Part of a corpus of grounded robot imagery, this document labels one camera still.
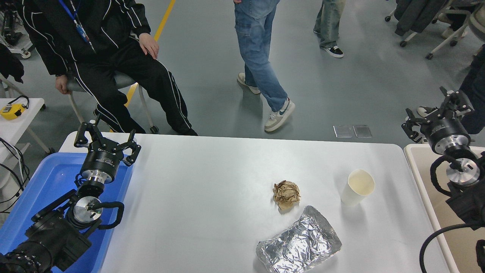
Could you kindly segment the person's left hand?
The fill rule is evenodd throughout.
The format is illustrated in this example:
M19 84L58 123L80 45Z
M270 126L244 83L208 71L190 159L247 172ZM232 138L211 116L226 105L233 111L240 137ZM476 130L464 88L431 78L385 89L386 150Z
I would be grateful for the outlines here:
M154 60L157 60L159 54L157 41L149 33L141 33L138 37L144 55L150 55Z

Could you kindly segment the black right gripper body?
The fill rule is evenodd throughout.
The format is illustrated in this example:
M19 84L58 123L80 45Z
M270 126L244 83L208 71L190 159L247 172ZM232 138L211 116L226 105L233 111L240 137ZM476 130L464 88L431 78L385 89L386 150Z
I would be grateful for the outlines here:
M457 118L440 119L427 116L424 135L431 147L448 147L454 145L469 146L471 138Z

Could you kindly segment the person's right hand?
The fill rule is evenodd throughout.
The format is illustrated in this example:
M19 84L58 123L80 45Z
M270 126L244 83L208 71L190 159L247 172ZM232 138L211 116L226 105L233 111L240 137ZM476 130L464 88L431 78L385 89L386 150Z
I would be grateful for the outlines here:
M59 75L55 78L55 88L61 94L68 95L71 94L71 90L67 88L68 77L67 75Z

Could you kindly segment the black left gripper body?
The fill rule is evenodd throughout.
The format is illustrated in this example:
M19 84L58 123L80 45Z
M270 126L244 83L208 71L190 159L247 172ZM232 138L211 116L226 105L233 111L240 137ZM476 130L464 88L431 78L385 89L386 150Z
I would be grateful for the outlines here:
M122 151L106 151L102 146L90 144L87 157L80 169L80 174L85 179L94 176L114 179L123 157Z

